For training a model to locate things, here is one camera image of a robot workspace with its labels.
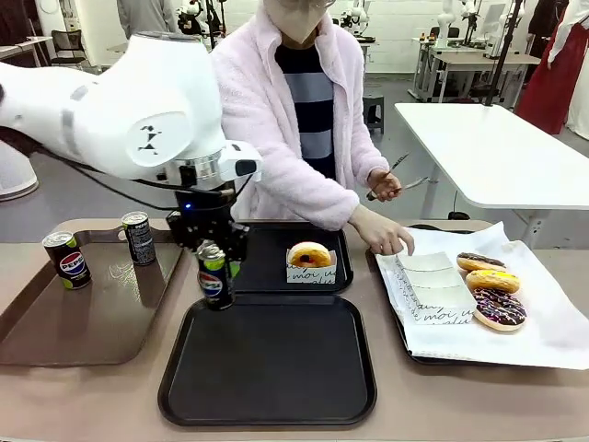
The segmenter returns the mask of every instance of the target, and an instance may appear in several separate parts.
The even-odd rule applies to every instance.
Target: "hand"
[[[395,221],[385,218],[372,210],[358,204],[350,216],[349,223],[355,227],[362,238],[370,246],[373,253],[394,255],[407,245],[409,255],[413,254],[415,244],[410,233]]]
[[[381,203],[401,195],[401,182],[390,172],[375,169],[368,175],[368,186]]]

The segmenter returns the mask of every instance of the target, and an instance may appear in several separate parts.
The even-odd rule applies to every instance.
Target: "white robot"
[[[515,22],[515,27],[519,25],[520,20],[524,16],[525,2],[520,6],[519,12],[517,13],[517,21]],[[509,9],[509,14],[502,14],[499,17],[499,26],[496,30],[490,35],[489,39],[487,40],[487,47],[485,49],[485,56],[496,59],[499,58],[503,49],[503,38],[507,32],[507,24],[508,21],[512,19],[514,16],[514,8],[515,2],[512,2],[512,6]]]
[[[241,261],[247,228],[230,215],[233,181],[259,180],[261,157],[252,145],[225,139],[221,115],[209,54],[191,36],[133,35],[101,76],[0,64],[5,134],[17,131],[70,164],[123,179],[150,180],[165,170],[167,183],[157,184],[176,191],[179,211],[167,220],[178,244],[194,250],[211,239],[228,261]]]
[[[476,14],[474,0],[461,0],[462,10],[460,15],[464,18],[470,17],[472,14]],[[440,27],[440,33],[435,41],[435,48],[447,48],[448,47],[448,33],[450,26],[456,21],[454,15],[454,0],[443,0],[442,9],[444,12],[438,16],[438,25]]]

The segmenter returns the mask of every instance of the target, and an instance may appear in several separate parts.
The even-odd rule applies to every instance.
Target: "table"
[[[496,60],[491,60],[483,56],[484,51],[481,49],[470,48],[468,46],[448,47],[448,48],[434,48],[432,45],[420,42],[420,53],[415,72],[413,74],[413,85],[408,92],[420,101],[432,102],[435,93],[435,86],[437,82],[437,74],[442,73],[442,90],[438,97],[438,102],[443,102],[445,86],[450,72],[466,72],[468,73],[465,85],[462,88],[461,97],[467,96],[474,75],[477,72],[487,72],[492,70],[497,64]],[[506,73],[503,81],[502,94],[500,100],[504,100],[506,92],[506,85],[511,81],[514,72],[523,70],[529,64],[539,64],[540,60],[526,54],[520,54],[512,51],[507,55],[503,71]],[[441,63],[446,63],[445,70],[440,71]],[[516,93],[514,94],[513,103],[517,101],[524,82],[524,76],[520,76],[520,82]]]
[[[589,158],[501,106],[398,103],[433,159],[422,218],[442,171],[469,203],[513,209],[532,249],[551,210],[589,210]],[[519,210],[532,211],[527,217]]]
[[[163,228],[164,220],[153,219]],[[417,224],[421,221],[407,221]],[[112,228],[118,219],[76,220],[60,229]],[[480,221],[435,221],[444,229],[478,230]],[[365,244],[346,227],[354,269],[342,294],[361,311],[378,399],[359,425],[345,429],[190,430],[161,417],[156,393],[185,311],[201,297],[196,266],[183,253],[144,349],[128,364],[44,369],[0,367],[0,437],[53,442],[211,440],[562,440],[589,435],[589,371],[423,366],[404,353],[377,269]],[[589,313],[589,252],[546,250],[540,259]],[[0,308],[45,262],[40,244],[0,244]]]
[[[51,40],[53,40],[52,37],[35,36],[27,37],[27,41],[15,44],[14,46],[0,46],[0,60],[12,57],[14,55],[18,55],[23,52],[32,51],[33,57],[35,58],[35,65],[37,67],[40,67],[41,64],[39,61],[39,56],[37,55],[37,51],[35,49],[35,45]]]
[[[469,72],[467,86],[465,88],[470,89],[476,72],[492,71],[497,64],[497,60],[484,57],[481,52],[442,52],[437,53],[434,57],[437,63],[445,63],[445,70],[442,76],[442,89],[438,99],[438,102],[440,103],[444,101],[445,86],[448,81],[448,74],[450,72]],[[517,72],[520,69],[525,69],[531,64],[540,64],[540,59],[525,53],[508,53],[507,57],[505,58],[505,64],[503,65],[503,71],[507,73],[507,77],[505,78],[503,84],[506,85],[509,83],[513,72]],[[522,73],[520,75],[517,92],[514,94],[511,107],[514,107],[517,103],[517,98],[519,97],[522,86],[524,85],[524,78],[525,76]],[[504,99],[504,91],[505,87],[503,86],[501,93],[502,99]]]

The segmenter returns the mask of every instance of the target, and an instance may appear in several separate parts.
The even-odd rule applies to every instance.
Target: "finger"
[[[403,251],[403,249],[404,249],[403,244],[401,244],[401,241],[398,239],[397,234],[391,235],[390,242],[391,242],[391,245],[393,246],[393,254],[396,255],[400,251]]]
[[[378,255],[378,254],[380,254],[383,251],[383,248],[380,247],[380,242],[371,242],[370,243],[370,250],[374,254]]]
[[[383,241],[383,251],[382,251],[383,255],[394,255],[395,252],[393,251],[393,248],[391,247],[391,243],[388,240],[384,240]]]
[[[407,244],[407,253],[409,255],[412,255],[413,252],[415,251],[415,240],[411,236],[411,233],[409,233],[407,230],[402,228],[398,232],[398,237],[401,238],[405,244]]]

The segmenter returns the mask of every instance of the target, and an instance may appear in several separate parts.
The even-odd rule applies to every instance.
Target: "donut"
[[[501,261],[476,253],[460,253],[456,257],[456,263],[458,267],[469,272],[473,270],[498,270],[500,272],[507,272],[505,264]]]
[[[316,268],[331,265],[329,250],[317,242],[309,241],[295,244],[288,252],[286,260],[297,267]]]
[[[515,293],[519,290],[519,279],[517,276],[506,272],[475,270],[467,275],[467,285],[470,290],[476,288],[498,288],[507,293]]]
[[[510,332],[524,325],[524,306],[508,293],[495,288],[477,288],[473,297],[477,300],[475,318],[487,327]]]

